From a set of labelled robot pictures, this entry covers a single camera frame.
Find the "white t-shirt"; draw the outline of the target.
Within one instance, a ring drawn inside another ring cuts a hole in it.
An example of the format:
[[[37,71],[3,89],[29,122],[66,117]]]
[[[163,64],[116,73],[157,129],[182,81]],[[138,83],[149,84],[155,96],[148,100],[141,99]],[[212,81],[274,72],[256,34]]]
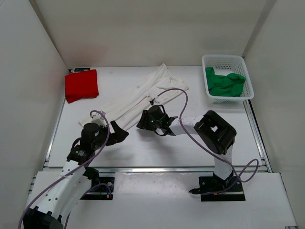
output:
[[[108,121],[124,130],[136,125],[150,101],[166,104],[187,91],[182,78],[173,75],[163,63],[157,68],[97,68],[100,96],[91,107],[105,113]]]

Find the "red t-shirt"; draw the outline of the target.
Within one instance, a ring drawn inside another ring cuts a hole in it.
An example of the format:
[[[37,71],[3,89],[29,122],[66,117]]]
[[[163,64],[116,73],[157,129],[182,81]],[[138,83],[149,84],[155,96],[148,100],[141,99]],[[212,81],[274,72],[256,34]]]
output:
[[[80,99],[96,98],[99,95],[97,71],[87,70],[71,73],[65,79],[65,99],[70,104]]]

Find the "green t-shirt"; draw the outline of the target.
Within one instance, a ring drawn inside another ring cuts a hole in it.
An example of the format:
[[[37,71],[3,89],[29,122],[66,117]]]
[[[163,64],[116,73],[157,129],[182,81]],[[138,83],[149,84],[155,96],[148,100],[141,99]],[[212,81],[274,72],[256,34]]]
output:
[[[209,94],[221,97],[239,97],[246,78],[240,74],[216,75],[213,67],[205,69]]]

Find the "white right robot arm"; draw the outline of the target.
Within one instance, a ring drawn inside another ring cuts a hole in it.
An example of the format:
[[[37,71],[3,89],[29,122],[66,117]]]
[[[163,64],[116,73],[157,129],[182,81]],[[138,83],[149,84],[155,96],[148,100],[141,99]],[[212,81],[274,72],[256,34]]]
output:
[[[170,117],[163,105],[153,105],[142,112],[136,127],[153,131],[159,136],[198,135],[214,157],[214,186],[221,191],[230,187],[233,177],[232,150],[237,132],[216,112],[210,110],[202,116],[179,118]]]

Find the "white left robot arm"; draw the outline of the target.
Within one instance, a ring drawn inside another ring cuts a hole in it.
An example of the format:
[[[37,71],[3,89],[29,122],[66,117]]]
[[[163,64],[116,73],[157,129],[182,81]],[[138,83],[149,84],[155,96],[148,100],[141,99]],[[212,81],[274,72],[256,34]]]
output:
[[[98,170],[90,167],[90,162],[105,146],[121,143],[128,135],[115,121],[109,125],[85,124],[81,137],[73,142],[57,180],[26,207],[18,227],[63,229],[78,200],[102,185]]]

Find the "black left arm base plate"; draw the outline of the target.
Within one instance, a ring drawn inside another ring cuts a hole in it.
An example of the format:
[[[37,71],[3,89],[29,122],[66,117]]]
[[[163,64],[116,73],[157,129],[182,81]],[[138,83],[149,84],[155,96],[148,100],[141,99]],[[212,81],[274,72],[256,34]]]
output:
[[[114,176],[99,175],[98,179],[91,182],[90,190],[81,197],[81,200],[113,200],[114,185]]]

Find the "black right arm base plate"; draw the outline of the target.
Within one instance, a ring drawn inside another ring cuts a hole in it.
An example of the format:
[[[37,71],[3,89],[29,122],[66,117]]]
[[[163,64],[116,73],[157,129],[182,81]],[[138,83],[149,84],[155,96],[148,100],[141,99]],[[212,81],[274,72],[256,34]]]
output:
[[[200,195],[201,202],[246,201],[242,183],[233,177],[227,186],[223,186],[214,177],[199,177],[199,187],[189,190]]]

